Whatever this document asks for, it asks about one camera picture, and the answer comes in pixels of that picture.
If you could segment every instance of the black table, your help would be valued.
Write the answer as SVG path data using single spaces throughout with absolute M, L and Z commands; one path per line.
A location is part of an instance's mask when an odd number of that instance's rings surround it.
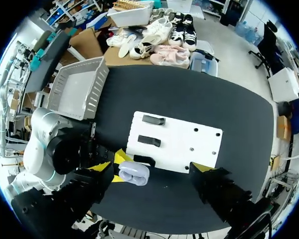
M 273 141 L 273 109 L 265 99 L 204 73 L 163 66 L 111 68 L 95 117 L 98 139 L 111 148 L 125 149 L 135 111 L 222 129 L 216 167 L 231 171 L 231 178 L 251 190 L 255 201 Z M 91 211 L 162 234 L 203 233 L 228 226 L 202 204 L 187 174 L 157 168 L 150 169 L 144 187 L 112 183 Z

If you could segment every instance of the office chair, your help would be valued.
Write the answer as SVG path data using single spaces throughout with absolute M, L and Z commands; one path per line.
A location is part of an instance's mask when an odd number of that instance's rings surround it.
M 249 54 L 254 54 L 257 56 L 260 60 L 261 63 L 258 66 L 255 66 L 256 69 L 258 69 L 262 64 L 265 65 L 266 70 L 268 72 L 267 79 L 270 78 L 270 64 L 275 62 L 276 59 L 276 52 L 277 52 L 277 47 L 276 47 L 276 35 L 274 32 L 277 32 L 276 26 L 271 22 L 268 21 L 265 24 L 265 29 L 264 29 L 264 39 L 258 44 L 258 49 L 259 52 L 253 52 L 249 51 Z

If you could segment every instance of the black mount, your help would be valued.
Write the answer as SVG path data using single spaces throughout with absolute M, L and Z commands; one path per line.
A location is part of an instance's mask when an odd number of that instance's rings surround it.
M 209 203 L 216 214 L 232 228 L 228 239 L 264 238 L 271 214 L 279 207 L 268 198 L 257 203 L 251 200 L 251 191 L 244 191 L 226 175 L 224 168 L 201 172 L 190 164 L 189 177 L 203 203 Z
M 89 238 L 71 227 L 82 220 L 93 203 L 100 203 L 113 177 L 111 163 L 101 172 L 79 169 L 68 185 L 52 195 L 32 188 L 15 196 L 11 205 L 23 226 L 35 237 Z

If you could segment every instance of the plastic container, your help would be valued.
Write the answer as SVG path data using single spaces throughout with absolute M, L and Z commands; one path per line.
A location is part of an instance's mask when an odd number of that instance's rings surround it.
M 167 0 L 167 6 L 175 12 L 190 12 L 192 2 L 193 0 Z
M 137 8 L 126 11 L 109 9 L 108 16 L 112 18 L 117 27 L 147 25 L 154 6 L 154 1 L 142 1 L 147 5 L 144 8 Z
M 93 119 L 108 73 L 104 57 L 61 67 L 55 77 L 47 108 L 76 120 Z
M 206 59 L 205 55 L 198 52 L 193 52 L 190 58 L 189 68 L 192 71 L 205 72 L 211 76 L 218 76 L 218 62 L 215 58 L 212 60 Z
M 256 38 L 256 40 L 255 40 L 255 42 L 254 42 L 254 45 L 255 45 L 255 46 L 258 46 L 259 43 L 260 43 L 263 39 L 264 39 L 264 38 L 263 38 L 262 36 L 260 36 L 259 34 L 257 34 L 257 38 Z
M 207 51 L 211 55 L 215 54 L 214 49 L 212 48 L 212 46 L 209 44 L 208 41 L 197 40 L 196 49 Z
M 250 28 L 245 35 L 246 41 L 254 43 L 257 39 L 257 28 Z
M 235 27 L 235 32 L 237 35 L 241 37 L 245 37 L 247 31 L 249 30 L 248 26 L 246 25 L 246 21 L 244 22 L 238 22 Z

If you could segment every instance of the black sneaker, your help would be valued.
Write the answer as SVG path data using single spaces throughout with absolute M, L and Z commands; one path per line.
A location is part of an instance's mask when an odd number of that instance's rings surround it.
M 190 51 L 196 50 L 197 47 L 197 37 L 196 31 L 193 25 L 189 25 L 185 29 L 183 48 L 187 48 Z
M 189 25 L 193 25 L 194 21 L 193 21 L 193 17 L 189 14 L 187 14 L 184 19 L 183 19 L 183 24 L 185 26 L 189 26 Z
M 171 32 L 168 43 L 171 46 L 181 46 L 181 43 L 184 39 L 184 32 L 185 32 L 185 26 L 180 23 L 176 27 L 174 27 L 173 31 Z
M 184 20 L 184 14 L 181 13 L 181 12 L 176 12 L 176 13 L 174 14 L 174 19 L 171 20 L 170 22 L 171 22 L 173 25 L 177 25 L 177 24 L 183 22 L 183 20 Z

